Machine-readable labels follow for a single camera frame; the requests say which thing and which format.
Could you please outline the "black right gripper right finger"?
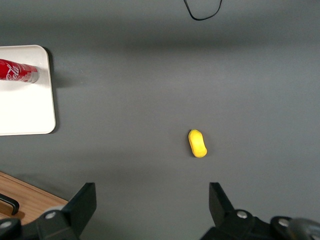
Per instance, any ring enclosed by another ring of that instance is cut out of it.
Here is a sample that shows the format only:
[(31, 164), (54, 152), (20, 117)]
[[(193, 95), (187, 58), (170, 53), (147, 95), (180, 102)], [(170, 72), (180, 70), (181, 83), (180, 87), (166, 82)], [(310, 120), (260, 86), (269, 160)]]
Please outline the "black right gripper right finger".
[(209, 184), (209, 211), (214, 222), (202, 240), (270, 240), (270, 225), (246, 210), (235, 209), (218, 182)]

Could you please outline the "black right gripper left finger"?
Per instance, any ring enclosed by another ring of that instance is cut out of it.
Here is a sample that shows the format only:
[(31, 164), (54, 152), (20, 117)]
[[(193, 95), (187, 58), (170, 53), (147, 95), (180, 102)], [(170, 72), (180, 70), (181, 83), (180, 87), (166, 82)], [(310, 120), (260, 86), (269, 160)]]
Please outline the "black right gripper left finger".
[(62, 209), (46, 211), (36, 220), (38, 238), (78, 240), (96, 208), (96, 185), (87, 182)]

